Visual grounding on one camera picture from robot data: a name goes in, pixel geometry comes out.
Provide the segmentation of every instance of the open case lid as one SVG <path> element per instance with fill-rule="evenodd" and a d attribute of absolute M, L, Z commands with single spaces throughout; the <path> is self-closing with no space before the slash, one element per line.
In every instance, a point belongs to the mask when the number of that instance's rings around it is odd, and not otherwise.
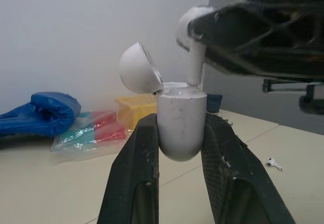
<path fill-rule="evenodd" d="M 154 93 L 163 89 L 163 81 L 145 47 L 135 43 L 120 58 L 119 74 L 123 84 L 137 94 Z"/>

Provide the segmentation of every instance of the beige table surface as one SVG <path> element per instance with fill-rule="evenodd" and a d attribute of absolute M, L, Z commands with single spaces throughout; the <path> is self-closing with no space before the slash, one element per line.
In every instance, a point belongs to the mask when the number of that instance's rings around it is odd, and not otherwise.
<path fill-rule="evenodd" d="M 220 116 L 228 119 L 247 143 L 278 127 L 228 111 L 221 111 Z M 58 163 L 49 152 L 51 141 L 47 139 L 1 141 L 0 223 L 96 221 L 116 155 Z M 178 163 L 160 154 L 159 161 L 160 223 L 212 223 L 200 155 Z"/>

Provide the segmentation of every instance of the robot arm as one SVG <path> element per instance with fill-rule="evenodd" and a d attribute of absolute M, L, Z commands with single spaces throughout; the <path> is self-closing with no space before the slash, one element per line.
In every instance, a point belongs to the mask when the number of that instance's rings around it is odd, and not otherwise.
<path fill-rule="evenodd" d="M 176 33 L 191 54 L 187 83 L 200 82 L 205 60 L 226 73 L 266 78 L 265 93 L 305 93 L 301 110 L 324 114 L 323 13 L 324 0 L 246 0 L 189 10 Z"/>

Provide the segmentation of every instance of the table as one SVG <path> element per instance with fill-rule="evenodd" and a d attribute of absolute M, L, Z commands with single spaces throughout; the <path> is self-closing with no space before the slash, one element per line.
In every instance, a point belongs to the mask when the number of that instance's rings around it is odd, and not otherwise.
<path fill-rule="evenodd" d="M 233 124 L 235 133 L 262 162 L 273 157 L 282 164 L 284 172 L 274 168 L 267 168 L 267 171 L 297 223 L 307 222 L 304 220 L 316 223 L 316 218 L 324 219 L 324 211 L 320 213 L 324 207 L 315 206 L 324 200 L 324 194 L 317 193 L 321 191 L 320 181 L 324 179 L 318 172 L 305 173 L 306 166 L 319 171 L 321 151 L 324 155 L 324 146 L 320 143 L 324 142 L 324 136 L 229 111 L 221 111 L 219 115 Z M 49 152 L 51 141 L 47 139 L 7 141 L 2 142 L 0 150 L 0 223 L 96 223 L 116 155 L 57 163 Z M 294 168 L 292 160 L 301 158 L 306 150 L 309 154 L 304 154 L 303 158 L 308 163 L 303 165 L 304 168 L 301 163 Z M 200 154 L 188 162 L 179 163 L 160 153 L 159 170 L 160 224 L 214 224 Z M 308 182 L 312 188 L 307 192 L 298 181 L 301 174 L 306 174 L 307 179 L 318 176 L 317 183 Z"/>

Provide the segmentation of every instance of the gray wall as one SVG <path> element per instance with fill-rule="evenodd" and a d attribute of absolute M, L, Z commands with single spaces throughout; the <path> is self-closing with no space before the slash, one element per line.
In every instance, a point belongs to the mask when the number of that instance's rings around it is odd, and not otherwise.
<path fill-rule="evenodd" d="M 240 0 L 210 0 L 214 7 L 222 7 Z M 205 67 L 204 90 L 222 94 L 222 109 L 281 125 L 324 134 L 324 116 L 307 115 L 300 111 L 300 95 L 264 94 L 263 79 L 230 76 Z"/>

